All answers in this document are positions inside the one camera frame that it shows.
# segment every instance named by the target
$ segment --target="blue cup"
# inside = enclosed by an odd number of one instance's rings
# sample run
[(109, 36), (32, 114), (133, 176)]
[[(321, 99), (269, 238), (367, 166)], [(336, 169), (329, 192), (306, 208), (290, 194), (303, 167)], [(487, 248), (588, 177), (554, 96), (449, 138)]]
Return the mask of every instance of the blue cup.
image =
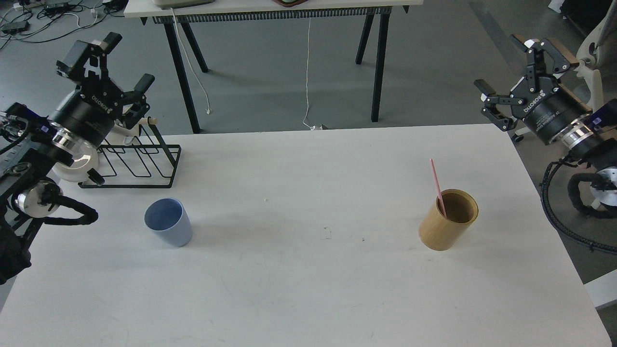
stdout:
[(193, 236), (189, 216), (176, 199), (165, 198), (151, 204), (144, 221), (155, 235), (172, 246), (182, 247)]

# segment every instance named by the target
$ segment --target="bamboo cup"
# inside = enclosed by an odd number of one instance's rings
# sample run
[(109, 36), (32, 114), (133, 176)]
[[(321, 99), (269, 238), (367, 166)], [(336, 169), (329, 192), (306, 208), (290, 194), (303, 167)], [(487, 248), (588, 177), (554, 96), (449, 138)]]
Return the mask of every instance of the bamboo cup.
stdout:
[(422, 242), (436, 251), (445, 251), (478, 217), (478, 204), (471, 195), (458, 189), (441, 192), (448, 218), (444, 217), (438, 199), (420, 224), (418, 233)]

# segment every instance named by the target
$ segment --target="concrete floor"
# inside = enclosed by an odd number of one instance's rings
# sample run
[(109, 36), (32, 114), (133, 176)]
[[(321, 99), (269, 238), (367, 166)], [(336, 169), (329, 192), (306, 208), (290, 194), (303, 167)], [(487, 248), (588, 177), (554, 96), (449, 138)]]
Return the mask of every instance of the concrete floor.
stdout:
[[(84, 1), (89, 6), (95, 3)], [(546, 8), (548, 3), (427, 0), (423, 6), (411, 8), (409, 14), (396, 7), (390, 23), (378, 123), (370, 122), (377, 25), (373, 26), (364, 63), (358, 66), (354, 58), (364, 18), (312, 19), (308, 123), (323, 123), (328, 128), (486, 123), (473, 81), (484, 78), (505, 93), (524, 69), (524, 56), (514, 49), (507, 35), (558, 38), (572, 52), (580, 46), (583, 37)], [(8, 6), (0, 2), (0, 14)], [(93, 20), (88, 12), (79, 15), (82, 25)], [(35, 38), (59, 36), (75, 28), (76, 22), (76, 18), (67, 16)], [(31, 20), (34, 30), (41, 23)], [(188, 76), (204, 133), (307, 130), (302, 119), (308, 25), (304, 19), (193, 25), (212, 69), (207, 75), (198, 74), (210, 95), (210, 115), (205, 113), (205, 97), (198, 84), (190, 72)], [(74, 87), (55, 74), (56, 60), (64, 58), (75, 40), (99, 40), (110, 31), (123, 36), (109, 57), (115, 82), (130, 90), (141, 74), (155, 75), (156, 81), (147, 93), (152, 107), (149, 115), (159, 119), (163, 134), (191, 133), (163, 26), (151, 21), (142, 26), (138, 19), (108, 17), (95, 27), (50, 43), (10, 42), (0, 51), (0, 109), (18, 101), (40, 114), (51, 113)], [(570, 75), (564, 79), (566, 85), (584, 94), (582, 82), (573, 77), (574, 72)], [(605, 77), (606, 100), (617, 95), (614, 76), (608, 73)], [(550, 161), (565, 153), (561, 145), (544, 146), (532, 135), (516, 148), (534, 183), (541, 181)], [(563, 169), (553, 181), (551, 198), (557, 215), (586, 237), (617, 245), (614, 221), (586, 218), (571, 207), (565, 191), (571, 173)], [(616, 256), (590, 253), (570, 240), (563, 242), (583, 283), (617, 269)], [(2, 295), (8, 294), (10, 284), (0, 288), (3, 303)], [(613, 343), (617, 343), (617, 307), (598, 313)]]

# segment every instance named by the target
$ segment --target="black wire rack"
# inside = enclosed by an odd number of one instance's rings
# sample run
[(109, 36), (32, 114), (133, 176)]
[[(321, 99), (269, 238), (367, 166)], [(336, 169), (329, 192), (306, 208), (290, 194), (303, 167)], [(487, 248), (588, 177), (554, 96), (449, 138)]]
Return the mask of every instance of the black wire rack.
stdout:
[(139, 136), (128, 138), (129, 144), (99, 146), (97, 172), (105, 182), (79, 183), (81, 188), (171, 188), (178, 168), (181, 147), (167, 144), (156, 125), (148, 121), (139, 125)]

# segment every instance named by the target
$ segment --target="table leg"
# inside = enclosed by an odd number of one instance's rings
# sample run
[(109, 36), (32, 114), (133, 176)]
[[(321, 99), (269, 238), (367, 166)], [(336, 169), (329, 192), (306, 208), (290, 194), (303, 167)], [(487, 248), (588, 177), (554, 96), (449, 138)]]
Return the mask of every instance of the table leg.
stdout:
[(191, 24), (180, 23), (180, 25), (182, 26), (182, 30), (184, 30), (184, 34), (186, 35), (187, 40), (189, 40), (189, 44), (191, 45), (193, 54), (195, 54), (195, 58), (197, 58), (197, 63), (199, 64), (201, 72), (207, 73), (209, 71), (208, 65), (205, 64), (204, 56), (201, 54), (201, 50), (199, 49), (197, 40), (195, 40), (195, 35), (193, 35)]
[(366, 42), (368, 41), (368, 35), (371, 33), (371, 26), (373, 25), (374, 14), (367, 14), (364, 20), (364, 28), (362, 29), (362, 37), (360, 37), (360, 46), (358, 47), (358, 54), (355, 56), (355, 63), (362, 64), (362, 58), (364, 58), (364, 50), (366, 49)]
[(189, 121), (191, 122), (191, 128), (194, 134), (198, 134), (201, 132), (201, 129), (199, 128), (199, 121), (197, 119), (197, 114), (195, 113), (195, 105), (193, 104), (193, 97), (191, 96), (189, 82), (186, 79), (184, 63), (182, 62), (180, 47), (178, 46), (178, 40), (176, 39), (176, 31), (172, 23), (166, 23), (164, 26), (165, 34), (167, 34), (167, 41), (169, 42), (169, 49), (172, 52), (173, 65), (176, 67), (176, 74), (178, 75), (178, 81), (180, 82), (180, 90), (182, 91), (182, 97), (184, 98), (184, 105), (186, 106), (186, 112), (188, 113)]
[(390, 15), (382, 14), (379, 20), (379, 40), (377, 43), (377, 64), (375, 65), (375, 87), (373, 88), (373, 108), (371, 121), (379, 120), (379, 103), (381, 102), (381, 84), (384, 77), (384, 62), (386, 60), (387, 28)]

